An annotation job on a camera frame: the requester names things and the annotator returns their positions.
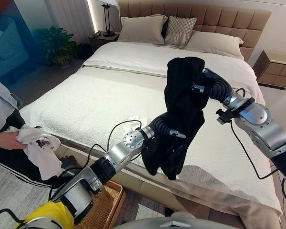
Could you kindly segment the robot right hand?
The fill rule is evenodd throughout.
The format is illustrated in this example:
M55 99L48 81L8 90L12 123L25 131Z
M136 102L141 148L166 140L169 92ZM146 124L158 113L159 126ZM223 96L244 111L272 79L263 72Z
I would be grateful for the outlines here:
M211 80L211 84L193 84L191 86L192 92L204 94L209 98L215 99L221 103L234 93L234 90L232 89L231 85L224 78L222 78L212 70L204 68L202 70L202 75L205 79Z

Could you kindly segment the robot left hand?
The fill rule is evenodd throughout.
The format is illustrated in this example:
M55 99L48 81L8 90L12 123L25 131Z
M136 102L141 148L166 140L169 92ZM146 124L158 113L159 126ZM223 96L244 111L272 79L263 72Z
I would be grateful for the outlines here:
M158 117L156 117L149 123L148 126L152 129L152 131L154 132L154 135L155 136L165 135L165 136L172 136L172 137L186 139L186 135L168 126L168 123L167 123L168 118L170 118L170 116L166 112L166 113L159 115Z

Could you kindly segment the person's hand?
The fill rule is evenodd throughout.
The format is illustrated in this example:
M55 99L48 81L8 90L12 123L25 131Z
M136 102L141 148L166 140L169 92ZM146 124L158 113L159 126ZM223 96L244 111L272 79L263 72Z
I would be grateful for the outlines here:
M17 141L18 132L1 132L0 148L7 150L25 149L26 145Z

